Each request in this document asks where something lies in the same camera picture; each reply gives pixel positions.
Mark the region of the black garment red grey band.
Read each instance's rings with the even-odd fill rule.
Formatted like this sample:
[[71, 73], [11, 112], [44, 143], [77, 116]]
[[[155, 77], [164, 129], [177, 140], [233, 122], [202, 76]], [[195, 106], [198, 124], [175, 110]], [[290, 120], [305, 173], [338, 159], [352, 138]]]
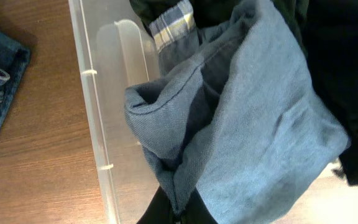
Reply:
[[303, 38], [314, 88], [351, 139], [343, 173], [358, 185], [358, 0], [310, 1]]

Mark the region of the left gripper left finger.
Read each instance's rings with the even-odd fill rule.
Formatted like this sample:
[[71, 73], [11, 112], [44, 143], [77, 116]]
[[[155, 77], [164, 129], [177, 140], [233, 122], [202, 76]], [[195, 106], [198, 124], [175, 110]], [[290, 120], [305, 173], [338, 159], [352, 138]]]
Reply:
[[159, 187], [147, 210], [137, 224], [174, 224], [174, 214], [169, 198]]

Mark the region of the small blue denim cloth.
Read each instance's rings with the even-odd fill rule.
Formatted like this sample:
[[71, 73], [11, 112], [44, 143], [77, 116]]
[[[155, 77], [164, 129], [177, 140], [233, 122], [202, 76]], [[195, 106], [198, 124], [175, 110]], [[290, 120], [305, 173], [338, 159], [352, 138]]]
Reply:
[[160, 78], [129, 87], [124, 112], [175, 223], [195, 189], [217, 223], [270, 223], [347, 148], [271, 1], [241, 1], [158, 60]]

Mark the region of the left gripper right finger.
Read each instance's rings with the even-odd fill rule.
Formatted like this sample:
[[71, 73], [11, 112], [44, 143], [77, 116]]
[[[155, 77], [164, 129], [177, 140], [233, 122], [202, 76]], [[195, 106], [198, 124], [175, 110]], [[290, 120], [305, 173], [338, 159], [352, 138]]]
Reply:
[[196, 189], [191, 193], [181, 215], [181, 224], [217, 224]]

